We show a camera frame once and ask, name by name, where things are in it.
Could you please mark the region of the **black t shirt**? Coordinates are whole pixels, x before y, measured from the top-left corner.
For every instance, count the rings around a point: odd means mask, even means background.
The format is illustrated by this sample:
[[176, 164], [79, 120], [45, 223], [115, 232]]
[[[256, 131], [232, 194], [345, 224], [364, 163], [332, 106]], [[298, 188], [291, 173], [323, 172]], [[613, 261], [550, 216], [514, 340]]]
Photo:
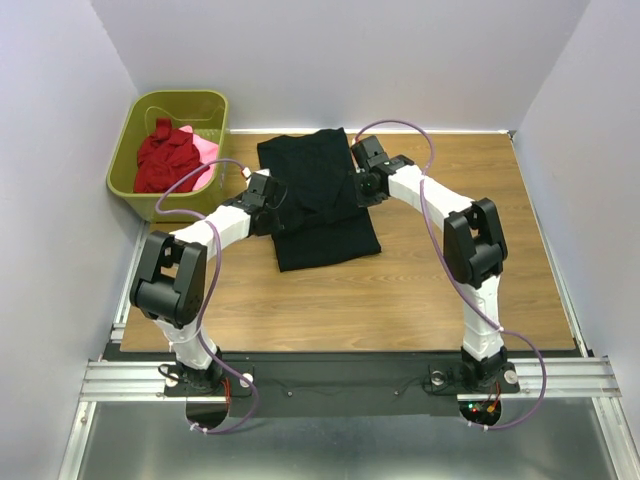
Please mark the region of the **black t shirt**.
[[260, 167], [286, 187], [272, 235], [282, 272], [377, 255], [381, 245], [369, 212], [358, 205], [345, 131], [281, 135], [257, 145]]

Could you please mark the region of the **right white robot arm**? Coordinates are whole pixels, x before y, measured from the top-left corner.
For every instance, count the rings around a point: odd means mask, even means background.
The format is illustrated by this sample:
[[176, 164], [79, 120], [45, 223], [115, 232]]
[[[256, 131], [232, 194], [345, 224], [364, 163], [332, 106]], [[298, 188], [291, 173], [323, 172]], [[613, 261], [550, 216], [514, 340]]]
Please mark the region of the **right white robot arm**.
[[434, 228], [442, 232], [436, 253], [463, 302], [460, 378], [469, 389], [484, 389], [507, 362], [498, 290], [508, 252], [496, 205], [454, 192], [404, 155], [389, 156], [375, 136], [354, 140], [351, 152], [361, 205], [394, 198], [423, 214], [432, 240]]

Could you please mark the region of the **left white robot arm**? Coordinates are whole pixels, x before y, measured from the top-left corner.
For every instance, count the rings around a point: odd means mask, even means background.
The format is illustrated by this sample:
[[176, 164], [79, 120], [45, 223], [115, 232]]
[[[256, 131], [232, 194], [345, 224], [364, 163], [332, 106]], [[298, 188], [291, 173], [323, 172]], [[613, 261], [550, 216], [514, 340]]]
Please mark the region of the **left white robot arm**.
[[213, 280], [205, 286], [207, 264], [216, 261], [218, 277], [224, 248], [278, 232], [277, 208], [285, 196], [284, 184], [269, 170], [250, 172], [246, 190], [213, 213], [196, 213], [195, 223], [172, 233], [154, 231], [144, 243], [130, 303], [161, 329], [199, 393], [215, 392], [224, 371], [220, 349], [202, 327], [203, 308], [217, 284]]

